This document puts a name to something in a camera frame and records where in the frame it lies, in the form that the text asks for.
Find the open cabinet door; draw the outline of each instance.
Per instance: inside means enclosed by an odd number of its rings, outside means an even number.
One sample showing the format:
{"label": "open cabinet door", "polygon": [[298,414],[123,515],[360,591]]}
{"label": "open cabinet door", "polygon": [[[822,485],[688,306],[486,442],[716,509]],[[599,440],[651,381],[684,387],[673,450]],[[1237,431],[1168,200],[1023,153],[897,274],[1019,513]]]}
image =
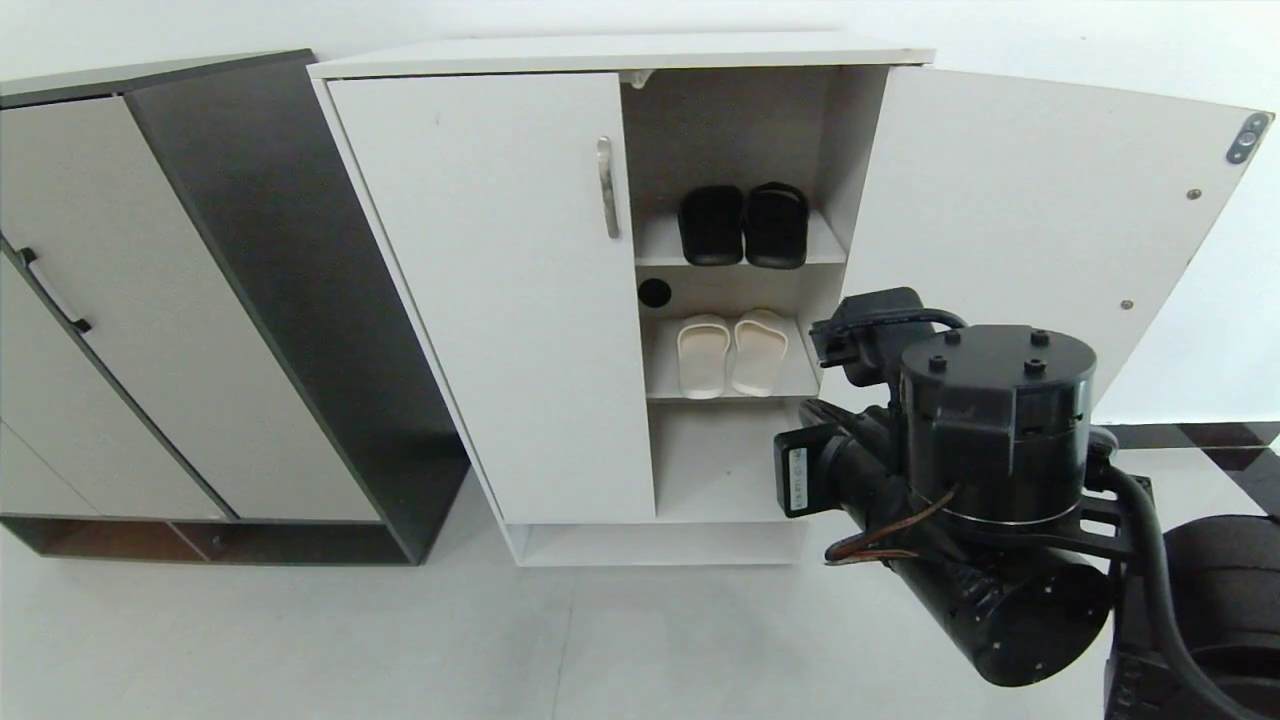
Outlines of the open cabinet door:
{"label": "open cabinet door", "polygon": [[[892,68],[844,295],[911,286],[974,324],[1079,337],[1098,354],[1097,401],[1235,190],[1248,163],[1228,154],[1252,115]],[[824,398],[876,400],[842,375],[824,380]]]}

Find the door handle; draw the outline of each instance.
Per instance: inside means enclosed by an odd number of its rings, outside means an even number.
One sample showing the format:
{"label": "door handle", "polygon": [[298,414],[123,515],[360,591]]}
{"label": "door handle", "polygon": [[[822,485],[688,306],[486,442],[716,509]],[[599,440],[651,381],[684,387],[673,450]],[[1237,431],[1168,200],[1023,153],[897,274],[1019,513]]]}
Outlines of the door handle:
{"label": "door handle", "polygon": [[600,196],[604,199],[604,227],[609,231],[609,237],[617,240],[622,231],[618,229],[618,201],[613,192],[613,143],[608,137],[595,141],[595,163],[600,170]]}
{"label": "door handle", "polygon": [[31,273],[32,279],[36,281],[36,292],[44,295],[45,300],[47,300],[63,315],[63,319],[67,320],[70,327],[76,328],[76,332],[84,334],[93,329],[93,325],[88,324],[88,320],[73,311],[70,305],[67,305],[54,287],[49,284],[49,278],[46,278],[45,273],[36,266],[36,260],[40,260],[40,255],[36,255],[35,250],[23,247],[18,251],[18,259],[22,260],[22,265],[28,273]]}

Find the sticker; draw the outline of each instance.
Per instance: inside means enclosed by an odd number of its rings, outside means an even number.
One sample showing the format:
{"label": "sticker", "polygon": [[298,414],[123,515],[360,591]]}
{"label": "sticker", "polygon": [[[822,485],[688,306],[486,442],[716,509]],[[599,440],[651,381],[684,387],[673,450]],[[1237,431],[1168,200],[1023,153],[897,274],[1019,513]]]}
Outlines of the sticker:
{"label": "sticker", "polygon": [[791,465],[791,511],[809,509],[809,448],[797,447],[787,454]]}

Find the white slipper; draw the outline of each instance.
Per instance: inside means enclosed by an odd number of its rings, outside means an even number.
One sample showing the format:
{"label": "white slipper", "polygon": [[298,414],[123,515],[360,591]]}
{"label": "white slipper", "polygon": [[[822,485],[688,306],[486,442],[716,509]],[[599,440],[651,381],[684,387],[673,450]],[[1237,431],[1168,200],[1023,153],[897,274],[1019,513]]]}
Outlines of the white slipper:
{"label": "white slipper", "polygon": [[728,355],[728,323],[718,315],[694,315],[676,336],[680,361],[680,392],[690,400],[724,395],[724,357]]}
{"label": "white slipper", "polygon": [[769,310],[751,310],[733,325],[737,360],[733,363],[733,389],[742,395],[768,397],[778,382],[782,360],[787,356],[787,320]]}

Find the floor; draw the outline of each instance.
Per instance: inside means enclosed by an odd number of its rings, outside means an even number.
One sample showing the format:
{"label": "floor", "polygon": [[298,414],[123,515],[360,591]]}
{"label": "floor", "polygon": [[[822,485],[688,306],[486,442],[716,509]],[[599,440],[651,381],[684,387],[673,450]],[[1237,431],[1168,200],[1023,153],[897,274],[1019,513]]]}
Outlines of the floor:
{"label": "floor", "polygon": [[[1207,451],[1119,465],[1153,478],[1169,527],[1258,511]],[[1110,626],[1050,680],[986,685],[888,570],[818,562],[849,532],[818,518],[795,568],[521,570],[468,483],[417,569],[41,560],[4,533],[0,714],[1101,717]]]}

